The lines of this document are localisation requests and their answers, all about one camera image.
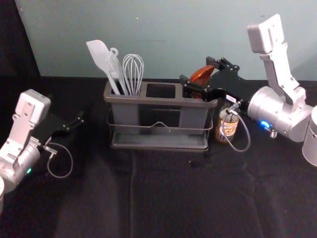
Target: can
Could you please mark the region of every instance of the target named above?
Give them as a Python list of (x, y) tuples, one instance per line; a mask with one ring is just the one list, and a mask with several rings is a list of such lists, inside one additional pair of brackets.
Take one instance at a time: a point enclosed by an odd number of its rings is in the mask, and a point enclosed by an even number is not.
[(236, 115), (234, 115), (234, 114), (231, 114), (228, 116), (227, 115), (228, 114), (226, 112), (226, 109), (220, 110), (218, 124), (217, 124), (216, 131), (215, 131), (216, 141), (218, 141), (220, 143), (224, 143), (224, 144), (227, 144), (228, 141), (225, 138), (224, 132), (222, 129), (223, 123), (224, 123), (224, 131), (225, 131), (226, 136), (230, 142), (234, 138), (234, 135), (236, 133), (238, 123), (239, 123), (239, 118)]

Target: whisk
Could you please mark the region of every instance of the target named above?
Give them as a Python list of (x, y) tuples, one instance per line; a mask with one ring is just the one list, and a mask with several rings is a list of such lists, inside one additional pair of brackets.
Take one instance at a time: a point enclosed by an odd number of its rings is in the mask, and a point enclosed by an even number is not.
[(139, 55), (128, 54), (123, 58), (123, 78), (130, 95), (139, 95), (144, 72), (144, 62)]

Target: gray wall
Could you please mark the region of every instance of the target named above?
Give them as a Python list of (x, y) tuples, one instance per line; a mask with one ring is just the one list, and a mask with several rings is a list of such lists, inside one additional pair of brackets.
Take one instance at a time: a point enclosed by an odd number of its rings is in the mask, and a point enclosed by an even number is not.
[(137, 53), (146, 78), (190, 76), (226, 57), (245, 79), (266, 79), (246, 27), (279, 13), (297, 80), (317, 77), (316, 0), (16, 0), (42, 76), (104, 77), (85, 42)]

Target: black table surface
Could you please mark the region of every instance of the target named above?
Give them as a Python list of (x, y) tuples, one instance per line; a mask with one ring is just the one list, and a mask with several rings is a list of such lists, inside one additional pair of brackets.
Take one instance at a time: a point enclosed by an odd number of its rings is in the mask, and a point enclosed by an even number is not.
[[(51, 112), (66, 120), (83, 106), (89, 110), (85, 124), (67, 144), (74, 157), (73, 175), (54, 179), (44, 172), (41, 159), (38, 170), (5, 195), (0, 237), (317, 236), (317, 168), (302, 156), (302, 143), (283, 136), (272, 140), (246, 121), (252, 143), (245, 153), (212, 138), (204, 154), (113, 150), (105, 84), (98, 78), (45, 77), (21, 84), (1, 78), (1, 144), (23, 90), (51, 94)], [(301, 84), (307, 89), (307, 103), (316, 105), (317, 83)], [(250, 94), (266, 82), (247, 85), (241, 92)], [(242, 127), (235, 143), (246, 143)], [(190, 161), (208, 165), (192, 168)]]

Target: blue led light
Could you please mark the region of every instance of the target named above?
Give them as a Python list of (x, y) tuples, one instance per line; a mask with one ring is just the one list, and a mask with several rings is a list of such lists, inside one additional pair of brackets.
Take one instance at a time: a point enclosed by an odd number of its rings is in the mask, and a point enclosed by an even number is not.
[(263, 126), (263, 127), (269, 128), (269, 123), (266, 122), (265, 120), (261, 121), (260, 124), (261, 124), (261, 126)]

